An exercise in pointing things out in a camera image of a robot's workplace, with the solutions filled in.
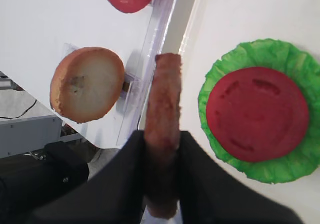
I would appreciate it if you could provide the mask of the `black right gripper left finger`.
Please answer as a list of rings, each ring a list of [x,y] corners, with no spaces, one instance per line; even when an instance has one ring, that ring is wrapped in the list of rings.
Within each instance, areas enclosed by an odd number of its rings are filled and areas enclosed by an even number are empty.
[[[144,197],[143,131],[134,131],[88,182],[28,217],[28,224],[138,224]]]

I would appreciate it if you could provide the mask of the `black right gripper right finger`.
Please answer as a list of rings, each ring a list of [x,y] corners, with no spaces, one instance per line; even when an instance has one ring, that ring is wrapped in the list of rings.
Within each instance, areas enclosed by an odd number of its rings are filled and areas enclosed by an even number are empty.
[[[291,209],[224,171],[188,131],[180,133],[176,192],[184,224],[301,224]]]

